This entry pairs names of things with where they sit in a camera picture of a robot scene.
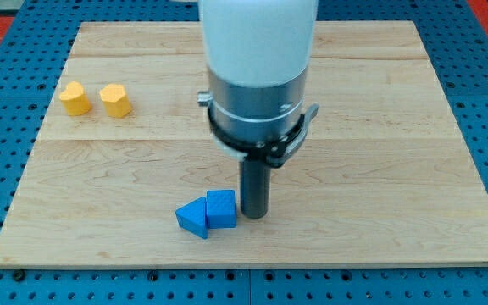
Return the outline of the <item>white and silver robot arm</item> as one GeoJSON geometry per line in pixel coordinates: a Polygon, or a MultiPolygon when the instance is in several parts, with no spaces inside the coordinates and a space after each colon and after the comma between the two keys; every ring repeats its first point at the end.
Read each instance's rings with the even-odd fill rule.
{"type": "Polygon", "coordinates": [[[199,19],[217,141],[241,161],[281,167],[318,107],[301,110],[317,0],[200,0],[199,19]]]}

